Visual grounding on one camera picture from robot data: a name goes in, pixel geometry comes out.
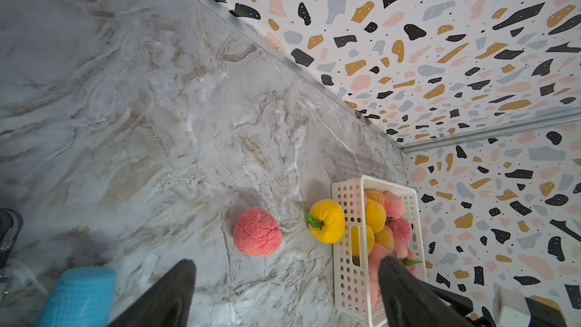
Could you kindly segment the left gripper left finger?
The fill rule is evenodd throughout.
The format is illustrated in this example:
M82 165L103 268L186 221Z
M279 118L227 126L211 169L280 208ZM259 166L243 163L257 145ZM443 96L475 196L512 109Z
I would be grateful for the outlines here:
M180 260L109 326L187 326L196 266Z

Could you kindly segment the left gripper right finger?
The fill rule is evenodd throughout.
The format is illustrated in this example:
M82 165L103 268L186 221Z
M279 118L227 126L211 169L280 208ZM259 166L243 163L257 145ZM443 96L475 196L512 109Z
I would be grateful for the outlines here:
M473 326L413 276L395 257L381 260L378 270L381 297L389 326Z

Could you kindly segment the yellow peach back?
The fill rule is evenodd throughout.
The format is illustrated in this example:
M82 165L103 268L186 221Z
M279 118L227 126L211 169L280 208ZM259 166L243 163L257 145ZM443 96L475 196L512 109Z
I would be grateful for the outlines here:
M387 220L384 206L372 199L366 201L366 225L369 226L373 233L379 233Z

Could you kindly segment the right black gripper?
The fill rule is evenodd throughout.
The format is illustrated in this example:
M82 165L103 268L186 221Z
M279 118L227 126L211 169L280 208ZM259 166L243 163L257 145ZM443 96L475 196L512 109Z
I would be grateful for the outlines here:
M450 307L462 316L474 311L473 302L464 296L429 285L429 289L438 298L450 304ZM567 324L561 312L531 298L525 298L530 312L529 327L566 327Z

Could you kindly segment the orange red lone peach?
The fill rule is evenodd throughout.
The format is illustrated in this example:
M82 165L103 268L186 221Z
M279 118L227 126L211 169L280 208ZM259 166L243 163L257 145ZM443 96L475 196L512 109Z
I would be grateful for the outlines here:
M384 193L376 191L376 190L366 191L366 199L375 201L381 205L385 205L385 203L387 202L387 199L386 199Z

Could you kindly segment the white perforated plastic basket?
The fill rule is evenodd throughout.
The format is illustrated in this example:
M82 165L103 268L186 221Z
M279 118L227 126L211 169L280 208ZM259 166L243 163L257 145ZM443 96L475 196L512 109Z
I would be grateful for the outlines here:
M414 232L409 246L420 261L425 259L425 250L416 190L369 176L332 184L331 198L343 207L345 221L342 239L333 244L335 306L365 326L383 326L387 317L382 298L372 305L370 292L364 207L364 192L370 190L390 191L402 199L403 217Z

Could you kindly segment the yellow pink peach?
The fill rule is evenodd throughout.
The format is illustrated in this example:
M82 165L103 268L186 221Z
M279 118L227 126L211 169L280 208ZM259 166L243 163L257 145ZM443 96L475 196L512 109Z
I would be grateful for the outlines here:
M383 229L375 233L375 242L383 246L388 253L392 253L395 248L395 239L392 229L384 225Z

